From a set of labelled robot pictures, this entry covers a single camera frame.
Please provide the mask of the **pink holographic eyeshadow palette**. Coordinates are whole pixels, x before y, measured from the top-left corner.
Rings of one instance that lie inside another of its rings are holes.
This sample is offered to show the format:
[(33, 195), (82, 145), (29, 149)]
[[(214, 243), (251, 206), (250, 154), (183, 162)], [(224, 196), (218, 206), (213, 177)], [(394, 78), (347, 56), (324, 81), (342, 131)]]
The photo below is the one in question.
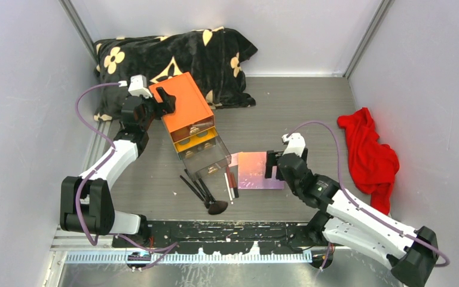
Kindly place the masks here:
[(273, 167), (270, 178), (265, 178), (267, 152), (240, 152), (238, 154), (237, 186), (239, 190), (283, 190), (284, 182), (276, 179)]

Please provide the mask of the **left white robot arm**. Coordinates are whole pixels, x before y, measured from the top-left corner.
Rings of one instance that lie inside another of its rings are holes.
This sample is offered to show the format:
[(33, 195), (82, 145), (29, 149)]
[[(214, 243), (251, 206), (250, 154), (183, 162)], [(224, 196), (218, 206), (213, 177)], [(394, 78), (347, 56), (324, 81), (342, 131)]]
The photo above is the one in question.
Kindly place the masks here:
[(84, 233), (92, 245), (99, 236), (127, 236), (137, 247), (151, 237), (146, 216), (115, 210), (111, 188), (143, 153), (149, 141), (148, 129), (154, 120), (176, 110), (176, 96), (155, 88), (159, 98), (143, 95), (126, 97), (120, 129), (109, 141), (107, 152), (79, 176), (67, 176), (61, 184), (60, 227)]

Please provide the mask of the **white silver pencil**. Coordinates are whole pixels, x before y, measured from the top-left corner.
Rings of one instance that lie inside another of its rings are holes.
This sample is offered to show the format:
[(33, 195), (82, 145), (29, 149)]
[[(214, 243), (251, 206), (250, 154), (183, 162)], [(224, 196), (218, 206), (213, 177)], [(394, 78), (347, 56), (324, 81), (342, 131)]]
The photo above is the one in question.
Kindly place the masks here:
[(231, 189), (231, 186), (230, 186), (230, 181), (229, 181), (229, 177), (228, 177), (227, 172), (224, 173), (224, 178), (225, 178), (225, 182), (226, 182), (226, 186), (227, 186), (229, 201), (230, 201), (231, 205), (233, 205), (234, 201), (233, 201), (233, 196), (232, 196), (232, 189)]

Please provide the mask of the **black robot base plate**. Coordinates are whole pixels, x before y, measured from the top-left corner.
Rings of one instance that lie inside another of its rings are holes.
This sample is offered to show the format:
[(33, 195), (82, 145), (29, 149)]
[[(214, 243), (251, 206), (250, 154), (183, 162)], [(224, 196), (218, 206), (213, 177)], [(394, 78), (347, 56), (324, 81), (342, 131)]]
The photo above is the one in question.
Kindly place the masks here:
[(308, 235), (306, 222), (277, 221), (150, 221), (147, 241), (129, 238), (147, 248), (166, 248), (177, 243), (173, 252), (213, 255), (249, 254), (252, 247), (260, 255), (299, 254), (307, 248), (325, 249), (328, 243)]

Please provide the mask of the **orange drawer organizer box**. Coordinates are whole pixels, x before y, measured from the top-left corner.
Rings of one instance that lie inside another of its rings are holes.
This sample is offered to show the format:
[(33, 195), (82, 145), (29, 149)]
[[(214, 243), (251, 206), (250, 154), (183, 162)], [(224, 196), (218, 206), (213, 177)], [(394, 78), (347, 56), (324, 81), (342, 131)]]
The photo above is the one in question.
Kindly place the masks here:
[(213, 146), (208, 143), (218, 135), (212, 109), (189, 72), (149, 86), (156, 100), (162, 101), (158, 89), (176, 98), (175, 111), (162, 121), (181, 160)]

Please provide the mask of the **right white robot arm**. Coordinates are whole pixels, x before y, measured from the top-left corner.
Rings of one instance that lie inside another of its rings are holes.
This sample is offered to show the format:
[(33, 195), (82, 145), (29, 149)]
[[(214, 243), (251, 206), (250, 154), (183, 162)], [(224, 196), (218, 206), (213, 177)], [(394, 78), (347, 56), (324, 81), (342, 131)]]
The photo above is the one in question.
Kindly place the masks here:
[(291, 192), (317, 212), (307, 225), (317, 246), (330, 242), (381, 263), (405, 286), (425, 286), (438, 259), (436, 233), (414, 228), (382, 214), (332, 178), (313, 173), (306, 156), (267, 151), (265, 177), (285, 181)]

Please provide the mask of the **clear drawer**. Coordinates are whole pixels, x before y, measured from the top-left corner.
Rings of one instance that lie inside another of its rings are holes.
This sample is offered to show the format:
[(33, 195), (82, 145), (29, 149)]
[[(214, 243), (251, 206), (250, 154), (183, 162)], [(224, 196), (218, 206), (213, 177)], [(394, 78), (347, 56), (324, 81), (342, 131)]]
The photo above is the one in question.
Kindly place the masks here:
[(225, 170), (232, 161), (231, 154), (220, 136), (215, 136), (180, 152), (179, 158), (182, 160), (189, 178), (193, 181)]

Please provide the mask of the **orange brown lip pen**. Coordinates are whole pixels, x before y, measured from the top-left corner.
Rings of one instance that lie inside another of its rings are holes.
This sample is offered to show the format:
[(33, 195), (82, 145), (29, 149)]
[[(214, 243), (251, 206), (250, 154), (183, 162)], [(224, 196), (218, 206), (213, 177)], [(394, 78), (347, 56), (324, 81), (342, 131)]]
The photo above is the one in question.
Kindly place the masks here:
[(237, 181), (236, 181), (236, 178), (233, 172), (230, 173), (230, 177), (231, 177), (231, 185), (232, 185), (232, 190), (234, 193), (234, 198), (239, 198), (238, 185), (237, 185)]

